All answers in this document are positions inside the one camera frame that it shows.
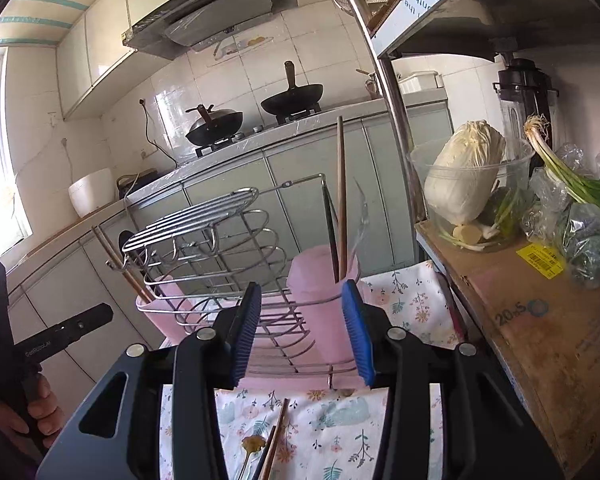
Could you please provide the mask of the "person's left hand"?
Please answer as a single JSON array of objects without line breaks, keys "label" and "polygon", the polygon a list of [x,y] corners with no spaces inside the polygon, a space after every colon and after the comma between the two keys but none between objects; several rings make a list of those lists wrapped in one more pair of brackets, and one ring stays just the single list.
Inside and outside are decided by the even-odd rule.
[{"label": "person's left hand", "polygon": [[[65,426],[65,414],[58,404],[57,396],[50,383],[42,374],[36,378],[37,393],[28,405],[28,413],[36,421],[36,426],[41,434],[46,448],[51,448]],[[31,457],[38,456],[38,449],[30,438],[28,424],[18,416],[9,406],[0,401],[0,430],[11,444],[20,452]]]}]

